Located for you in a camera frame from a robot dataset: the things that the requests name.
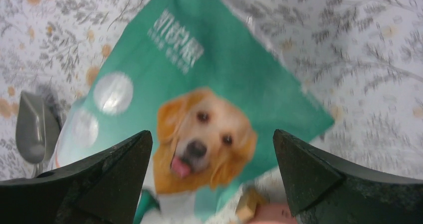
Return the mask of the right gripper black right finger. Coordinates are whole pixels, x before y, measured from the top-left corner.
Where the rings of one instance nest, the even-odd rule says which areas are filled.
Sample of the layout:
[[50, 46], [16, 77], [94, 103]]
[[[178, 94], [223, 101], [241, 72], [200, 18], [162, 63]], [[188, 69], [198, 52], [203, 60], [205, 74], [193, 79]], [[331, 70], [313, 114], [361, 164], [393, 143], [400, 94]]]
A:
[[421, 224], [423, 182], [352, 163], [283, 130], [273, 135], [299, 224]]

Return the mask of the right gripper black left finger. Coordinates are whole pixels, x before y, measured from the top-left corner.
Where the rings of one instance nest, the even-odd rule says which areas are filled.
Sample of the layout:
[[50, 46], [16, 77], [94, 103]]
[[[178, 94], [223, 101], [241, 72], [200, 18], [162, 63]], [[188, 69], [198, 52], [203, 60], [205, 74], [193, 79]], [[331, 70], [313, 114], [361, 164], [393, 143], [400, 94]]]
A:
[[0, 184], [3, 224], [131, 224], [152, 151], [142, 131], [31, 179]]

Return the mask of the green dog food bag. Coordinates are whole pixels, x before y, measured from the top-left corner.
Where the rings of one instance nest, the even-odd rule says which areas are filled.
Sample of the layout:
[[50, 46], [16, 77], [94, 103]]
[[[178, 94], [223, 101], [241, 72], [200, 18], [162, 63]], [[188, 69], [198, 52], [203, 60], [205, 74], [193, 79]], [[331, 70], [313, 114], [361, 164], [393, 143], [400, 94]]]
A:
[[199, 224], [277, 166], [276, 129], [311, 141], [333, 122], [221, 0], [150, 0], [73, 104], [50, 166], [148, 130], [136, 221]]

